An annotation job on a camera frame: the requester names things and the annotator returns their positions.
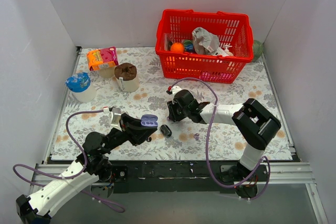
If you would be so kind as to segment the lavender earbud charging case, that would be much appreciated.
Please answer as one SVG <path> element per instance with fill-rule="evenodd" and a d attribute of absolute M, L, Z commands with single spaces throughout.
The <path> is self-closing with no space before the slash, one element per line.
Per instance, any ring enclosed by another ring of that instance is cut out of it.
<path fill-rule="evenodd" d="M 158 117 L 153 114 L 145 114 L 141 116 L 141 125 L 144 127 L 157 127 Z"/>

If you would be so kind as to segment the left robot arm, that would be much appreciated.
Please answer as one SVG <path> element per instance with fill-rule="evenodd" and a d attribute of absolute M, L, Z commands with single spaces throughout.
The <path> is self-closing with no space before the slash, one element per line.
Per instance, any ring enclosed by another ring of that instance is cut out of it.
<path fill-rule="evenodd" d="M 113 166 L 107 156 L 125 142 L 138 146 L 151 141 L 158 129 L 158 118 L 145 114 L 136 119 L 117 108 L 107 112 L 111 114 L 112 126 L 108 134 L 89 133 L 80 146 L 81 154 L 61 174 L 49 175 L 51 182 L 39 191 L 16 199 L 22 223 L 50 223 L 57 211 L 86 187 L 95 182 L 113 186 L 115 181 L 125 179 L 127 169 Z"/>

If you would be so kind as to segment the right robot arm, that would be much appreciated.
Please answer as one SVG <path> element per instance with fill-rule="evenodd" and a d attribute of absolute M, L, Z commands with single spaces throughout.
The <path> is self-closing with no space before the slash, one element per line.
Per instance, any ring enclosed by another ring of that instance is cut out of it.
<path fill-rule="evenodd" d="M 247 146 L 236 168 L 229 170 L 233 179 L 248 181 L 256 174 L 256 166 L 266 147 L 281 128 L 280 121 L 255 99 L 242 104 L 217 105 L 210 102 L 198 102 L 192 93 L 180 87 L 167 90 L 172 100 L 167 103 L 169 119 L 179 122 L 185 118 L 194 123 L 220 123 L 236 126 Z"/>

